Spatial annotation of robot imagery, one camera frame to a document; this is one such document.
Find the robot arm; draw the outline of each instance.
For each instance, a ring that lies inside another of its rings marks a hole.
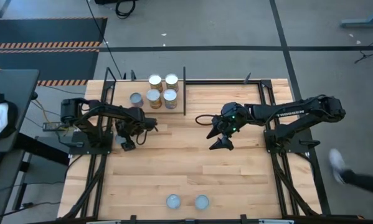
[[[82,105],[88,105],[89,111],[82,114]],[[121,146],[125,151],[135,149],[135,143],[130,136],[142,134],[143,131],[156,129],[157,120],[146,118],[141,108],[113,106],[98,100],[74,98],[63,100],[61,106],[61,122],[69,126],[76,126],[88,136],[88,141],[93,147],[100,147],[103,142],[102,127],[96,127],[89,118],[104,116],[116,119],[117,135],[126,139]]]
[[[325,95],[274,106],[253,104],[242,106],[236,102],[227,103],[222,108],[221,115],[214,115],[212,118],[213,127],[207,135],[207,139],[218,134],[222,134],[223,138],[218,138],[210,149],[227,148],[232,150],[234,147],[229,138],[246,124],[264,126],[275,118],[298,114],[306,114],[306,116],[290,124],[280,124],[275,129],[267,131],[265,138],[270,139],[273,144],[283,145],[296,133],[315,124],[320,122],[334,123],[342,120],[346,112],[338,99]]]

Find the person's leg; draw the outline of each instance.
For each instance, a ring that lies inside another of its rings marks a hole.
[[[355,185],[356,187],[373,192],[373,176],[355,174],[352,170],[348,169],[337,149],[330,150],[329,158],[334,178],[338,182]]]

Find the silver can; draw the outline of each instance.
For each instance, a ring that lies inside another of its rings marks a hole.
[[[130,101],[133,106],[142,107],[143,106],[143,99],[140,93],[132,93],[130,96]]]
[[[166,75],[166,86],[167,89],[173,89],[178,92],[178,77],[175,74]]]
[[[153,74],[149,76],[150,89],[158,90],[160,93],[163,92],[163,83],[159,75]]]
[[[164,91],[164,102],[166,103],[166,108],[174,109],[177,106],[176,91],[172,89]]]
[[[158,109],[161,106],[160,92],[158,90],[149,90],[146,94],[149,100],[150,107],[153,109]]]

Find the white sneaker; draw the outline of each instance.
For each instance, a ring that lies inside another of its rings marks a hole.
[[[329,161],[333,168],[333,175],[336,181],[340,184],[345,184],[341,177],[341,173],[347,168],[344,159],[342,159],[341,153],[337,149],[330,149]]]

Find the wooden tabletop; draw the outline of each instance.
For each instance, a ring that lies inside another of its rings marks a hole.
[[[276,103],[291,102],[287,79],[271,81]],[[100,99],[102,85],[103,81],[89,81],[86,99]],[[219,114],[222,106],[231,101],[260,103],[258,89],[251,85],[186,85],[186,116],[149,114],[158,119],[159,132],[148,133],[146,143],[134,151],[125,152],[113,142],[113,152],[106,163],[99,219],[129,220],[131,215],[142,220],[237,219],[240,214],[247,214],[248,218],[280,218],[264,128],[245,126],[232,137],[233,151],[210,151],[215,138],[205,137],[211,127],[194,121],[200,114]],[[294,119],[282,118],[281,122]],[[320,213],[309,163],[294,154],[289,154],[288,160],[296,190]],[[65,215],[83,192],[89,161],[90,156],[83,156],[68,171],[58,217]],[[177,210],[166,206],[171,194],[181,197]],[[194,206],[200,194],[210,202],[203,211]],[[285,197],[291,213],[287,191]],[[94,197],[91,199],[88,214],[92,214]]]

